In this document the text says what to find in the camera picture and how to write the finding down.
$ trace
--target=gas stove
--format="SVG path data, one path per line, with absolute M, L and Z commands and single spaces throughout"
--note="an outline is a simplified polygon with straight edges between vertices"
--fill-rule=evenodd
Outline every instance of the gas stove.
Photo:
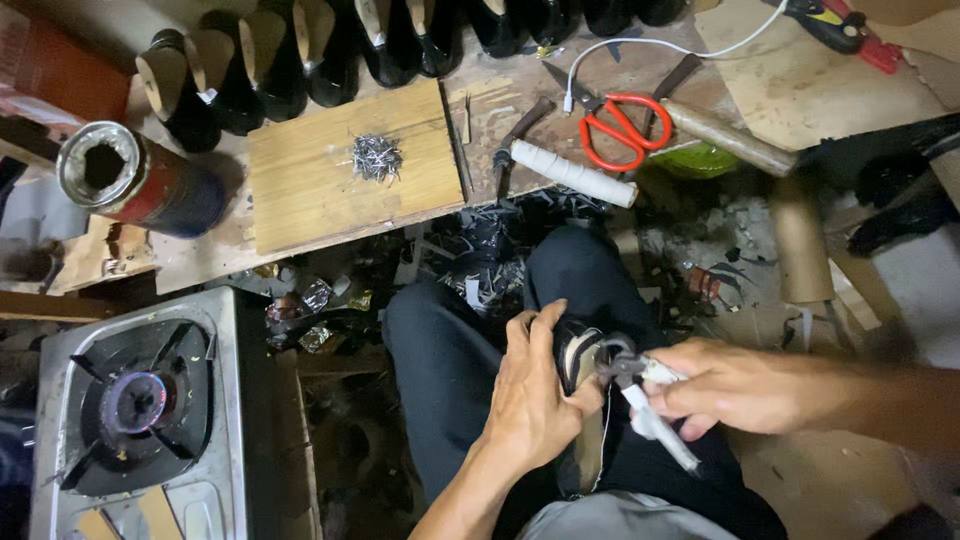
M 158 484 L 186 540 L 279 536 L 263 306 L 221 287 L 44 340 L 32 540 L 91 508 L 149 540 Z

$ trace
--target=red handle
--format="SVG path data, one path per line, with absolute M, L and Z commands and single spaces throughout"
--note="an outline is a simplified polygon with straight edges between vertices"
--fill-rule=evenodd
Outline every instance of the red handle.
M 590 126 L 600 130 L 601 132 L 613 137 L 617 142 L 620 142 L 624 146 L 630 148 L 636 153 L 636 159 L 629 163 L 610 163 L 609 161 L 604 160 L 593 150 L 593 143 L 590 141 Z M 588 114 L 580 119 L 580 140 L 584 144 L 584 152 L 587 153 L 587 157 L 591 161 L 600 165 L 601 167 L 607 169 L 608 171 L 625 173 L 627 171 L 632 171 L 640 166 L 640 163 L 643 161 L 643 147 L 637 144 L 635 140 L 629 138 L 628 136 L 620 133 L 614 128 L 604 124 L 600 120 L 597 120 L 596 116 L 593 114 Z
M 640 103 L 641 105 L 650 107 L 650 109 L 652 109 L 654 113 L 660 117 L 660 121 L 663 122 L 663 136 L 660 138 L 660 140 L 651 142 L 644 138 L 643 135 L 636 130 L 634 124 L 630 121 L 630 118 L 628 118 L 627 115 L 624 114 L 623 111 L 620 110 L 620 108 L 616 105 L 615 101 L 632 101 L 634 103 Z M 670 139 L 670 135 L 673 132 L 673 121 L 670 119 L 670 114 L 653 98 L 637 94 L 611 93 L 607 94 L 607 102 L 604 104 L 604 109 L 613 115 L 617 123 L 623 127 L 627 134 L 624 135 L 620 133 L 618 130 L 598 120 L 593 114 L 588 114 L 580 120 L 580 139 L 583 142 L 584 152 L 587 153 L 587 157 L 608 171 L 627 172 L 636 169 L 643 162 L 643 157 L 645 154 L 643 149 L 656 150 L 660 148 L 666 144 L 666 141 Z M 636 159 L 629 163 L 610 163 L 609 161 L 600 158 L 596 151 L 593 150 L 593 143 L 590 140 L 590 126 L 593 126 L 601 132 L 609 135 L 620 144 L 623 144 L 624 146 L 633 150 L 636 153 Z
M 660 140 L 657 142 L 651 142 L 641 135 L 634 125 L 630 122 L 630 118 L 620 111 L 620 108 L 616 106 L 617 101 L 632 101 L 634 103 L 640 103 L 641 105 L 646 105 L 654 111 L 654 114 L 660 117 L 660 122 L 663 122 L 663 136 L 660 137 Z M 640 146 L 646 148 L 647 150 L 657 150 L 666 144 L 666 141 L 670 140 L 670 136 L 673 134 L 673 119 L 670 118 L 670 113 L 663 108 L 663 105 L 657 102 L 652 97 L 639 95 L 639 94 L 621 94 L 621 93 L 610 93 L 607 94 L 607 103 L 604 104 L 604 109 L 608 110 L 613 117 L 616 118 L 617 122 L 623 126 L 623 129 L 627 130 L 627 133 L 639 143 Z

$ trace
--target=hand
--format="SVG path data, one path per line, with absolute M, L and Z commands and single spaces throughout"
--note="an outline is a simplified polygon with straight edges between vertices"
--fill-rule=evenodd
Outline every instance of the hand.
M 523 311 L 507 323 L 507 354 L 493 387 L 482 444 L 518 479 L 563 451 L 583 429 L 584 418 L 603 406 L 596 375 L 564 396 L 553 358 L 553 327 L 566 300 L 540 314 Z
M 857 403 L 868 376 L 857 366 L 816 356 L 749 351 L 691 338 L 647 355 L 690 377 L 644 383 L 650 406 L 669 418 L 688 416 L 680 437 L 700 438 L 719 420 L 760 433 L 831 429 Z

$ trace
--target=white cloth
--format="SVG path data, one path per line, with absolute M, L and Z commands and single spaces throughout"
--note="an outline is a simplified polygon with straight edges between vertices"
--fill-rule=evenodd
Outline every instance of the white cloth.
M 552 503 L 530 520 L 522 540 L 736 540 L 700 514 L 625 491 L 595 493 L 572 502 Z

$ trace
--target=tin can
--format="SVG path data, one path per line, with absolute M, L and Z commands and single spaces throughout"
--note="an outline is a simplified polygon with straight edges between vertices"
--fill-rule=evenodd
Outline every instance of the tin can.
M 57 178 L 90 213 L 179 238 L 209 231 L 227 204 L 220 177 L 116 122 L 91 122 L 71 136 Z

